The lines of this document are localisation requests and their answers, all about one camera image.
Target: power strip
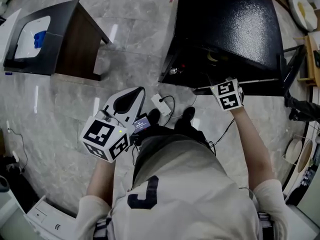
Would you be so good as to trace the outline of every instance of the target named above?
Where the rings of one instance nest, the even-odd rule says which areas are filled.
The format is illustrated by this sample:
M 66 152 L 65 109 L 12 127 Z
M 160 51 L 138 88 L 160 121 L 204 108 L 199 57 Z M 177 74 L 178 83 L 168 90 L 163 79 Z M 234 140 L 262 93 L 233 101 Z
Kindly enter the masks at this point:
M 151 98 L 153 104 L 160 111 L 160 113 L 165 117 L 171 113 L 171 109 L 170 109 L 170 107 L 168 107 L 168 105 L 165 103 L 164 100 L 162 102 L 160 102 L 160 99 L 162 99 L 162 98 L 161 98 L 160 94 L 158 94 L 158 93 L 153 95 L 153 97 Z

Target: short sleeve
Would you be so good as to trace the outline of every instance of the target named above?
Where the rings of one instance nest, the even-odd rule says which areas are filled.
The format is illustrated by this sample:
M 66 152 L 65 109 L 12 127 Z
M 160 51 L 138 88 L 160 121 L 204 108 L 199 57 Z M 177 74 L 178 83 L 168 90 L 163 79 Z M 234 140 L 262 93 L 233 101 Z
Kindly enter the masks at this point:
M 75 219 L 74 239 L 91 240 L 97 221 L 106 217 L 110 210 L 110 206 L 97 196 L 86 195 L 81 198 Z
M 277 179 L 269 179 L 260 183 L 253 193 L 259 203 L 260 210 L 271 216 L 274 221 L 276 238 L 288 239 L 288 207 L 282 192 L 282 185 Z

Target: shoe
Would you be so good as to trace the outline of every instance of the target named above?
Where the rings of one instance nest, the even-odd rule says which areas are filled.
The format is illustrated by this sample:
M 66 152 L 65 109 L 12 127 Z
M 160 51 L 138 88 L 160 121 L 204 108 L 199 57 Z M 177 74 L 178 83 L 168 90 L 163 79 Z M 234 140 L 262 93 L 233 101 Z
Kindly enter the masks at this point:
M 289 107 L 289 100 L 290 100 L 290 98 L 291 98 L 290 92 L 287 91 L 287 92 L 285 93 L 285 95 L 284 95 L 284 106 L 285 106 L 286 108 Z
M 295 121 L 296 117 L 297 117 L 297 111 L 293 108 L 293 109 L 291 109 L 291 112 L 289 114 L 289 119 Z
M 196 109 L 193 106 L 187 107 L 183 111 L 182 119 L 191 121 L 194 118 L 195 113 L 196 113 Z
M 152 109 L 148 114 L 148 121 L 150 125 L 154 126 L 159 122 L 160 119 L 160 111 L 157 108 Z

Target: black table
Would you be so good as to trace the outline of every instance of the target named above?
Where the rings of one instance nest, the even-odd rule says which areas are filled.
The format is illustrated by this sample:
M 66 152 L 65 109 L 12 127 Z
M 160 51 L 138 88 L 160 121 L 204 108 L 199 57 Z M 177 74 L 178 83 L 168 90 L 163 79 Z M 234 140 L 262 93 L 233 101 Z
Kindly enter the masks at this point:
M 15 58 L 23 27 L 45 16 L 50 16 L 50 23 L 39 54 Z M 100 75 L 93 72 L 101 40 L 109 42 L 79 0 L 59 3 L 18 21 L 3 63 L 4 70 L 40 75 L 58 73 L 100 81 Z
M 288 67 L 271 0 L 175 0 L 159 81 L 211 95 L 231 77 L 245 95 L 283 96 L 306 55 L 295 49 Z

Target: printed number on shirt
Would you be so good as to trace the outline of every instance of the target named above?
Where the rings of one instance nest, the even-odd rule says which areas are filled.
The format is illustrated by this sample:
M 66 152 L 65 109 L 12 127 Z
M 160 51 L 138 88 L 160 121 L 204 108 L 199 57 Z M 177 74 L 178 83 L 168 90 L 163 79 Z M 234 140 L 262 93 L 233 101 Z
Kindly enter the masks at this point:
M 157 204 L 157 188 L 159 178 L 155 175 L 151 176 L 148 180 L 146 187 L 145 199 L 138 199 L 138 194 L 130 194 L 127 203 L 131 209 L 146 209 L 150 210 Z

